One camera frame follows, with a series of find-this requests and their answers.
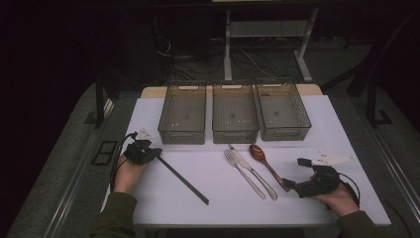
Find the hand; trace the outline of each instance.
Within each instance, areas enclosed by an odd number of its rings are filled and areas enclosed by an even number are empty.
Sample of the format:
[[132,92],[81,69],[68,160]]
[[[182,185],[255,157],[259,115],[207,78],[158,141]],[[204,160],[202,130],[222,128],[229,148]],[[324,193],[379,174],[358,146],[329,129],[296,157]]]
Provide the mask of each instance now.
[[313,198],[329,205],[339,217],[360,210],[358,205],[353,200],[350,192],[341,183],[335,191],[330,192],[328,194],[316,195],[313,196]]
[[137,165],[127,160],[127,157],[122,155],[118,159],[117,170],[115,177],[114,192],[125,192],[132,194],[134,186],[140,179],[143,170],[146,169],[149,163]]

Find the black stick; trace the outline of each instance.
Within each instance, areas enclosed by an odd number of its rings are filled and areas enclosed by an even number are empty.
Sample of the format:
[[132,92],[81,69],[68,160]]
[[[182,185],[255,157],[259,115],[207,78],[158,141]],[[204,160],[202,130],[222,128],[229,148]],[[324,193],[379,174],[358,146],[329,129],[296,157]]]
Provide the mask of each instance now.
[[191,189],[204,203],[207,205],[209,204],[209,199],[205,197],[200,191],[197,190],[191,183],[189,183],[182,175],[180,175],[174,168],[172,168],[166,161],[164,161],[160,156],[157,158],[170,170],[176,175],[189,189]]

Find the person's left hand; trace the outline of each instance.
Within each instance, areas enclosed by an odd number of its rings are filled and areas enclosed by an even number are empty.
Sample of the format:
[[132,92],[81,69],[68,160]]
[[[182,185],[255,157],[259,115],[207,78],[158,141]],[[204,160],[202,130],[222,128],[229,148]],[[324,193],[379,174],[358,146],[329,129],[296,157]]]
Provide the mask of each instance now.
[[127,160],[127,157],[122,155],[118,159],[117,168],[124,163],[120,169],[117,170],[115,176],[114,192],[124,192],[132,194],[134,186],[140,179],[143,170],[146,169],[149,163],[137,165]]

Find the sleeve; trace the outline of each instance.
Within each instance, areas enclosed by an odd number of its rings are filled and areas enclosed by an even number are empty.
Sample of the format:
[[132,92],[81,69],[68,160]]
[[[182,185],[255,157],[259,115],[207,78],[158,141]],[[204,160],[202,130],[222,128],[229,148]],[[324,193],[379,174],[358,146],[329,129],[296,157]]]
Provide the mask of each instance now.
[[90,224],[88,237],[136,237],[136,205],[136,199],[126,193],[110,193],[104,210]]
[[380,227],[376,227],[364,211],[343,216],[337,222],[346,238],[390,238]]

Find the person's right hand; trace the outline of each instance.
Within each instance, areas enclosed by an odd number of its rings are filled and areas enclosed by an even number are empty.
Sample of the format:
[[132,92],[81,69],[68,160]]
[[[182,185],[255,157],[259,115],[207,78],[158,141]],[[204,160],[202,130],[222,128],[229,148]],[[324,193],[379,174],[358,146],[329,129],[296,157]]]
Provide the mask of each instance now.
[[358,205],[353,200],[350,192],[341,183],[339,187],[333,192],[312,197],[329,205],[339,217],[360,210]]

